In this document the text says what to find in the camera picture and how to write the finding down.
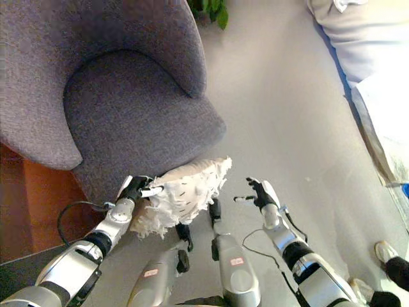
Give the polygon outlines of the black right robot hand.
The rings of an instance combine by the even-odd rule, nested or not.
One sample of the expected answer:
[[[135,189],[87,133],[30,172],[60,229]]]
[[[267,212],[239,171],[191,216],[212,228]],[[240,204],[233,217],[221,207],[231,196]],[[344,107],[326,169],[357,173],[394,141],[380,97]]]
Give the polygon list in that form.
[[[280,201],[269,181],[260,181],[253,177],[247,177],[246,181],[256,194],[250,196],[235,196],[233,198],[234,202],[244,203],[251,201],[259,210],[269,204],[280,208]]]

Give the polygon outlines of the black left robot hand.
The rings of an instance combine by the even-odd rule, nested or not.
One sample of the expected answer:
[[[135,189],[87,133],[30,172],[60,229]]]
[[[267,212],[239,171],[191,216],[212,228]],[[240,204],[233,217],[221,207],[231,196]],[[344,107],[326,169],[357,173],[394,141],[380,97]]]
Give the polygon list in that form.
[[[131,176],[129,175],[123,182],[116,201],[120,199],[129,199],[136,203],[141,198],[149,198],[161,193],[164,190],[163,185],[153,186],[150,184],[153,179],[148,176]]]

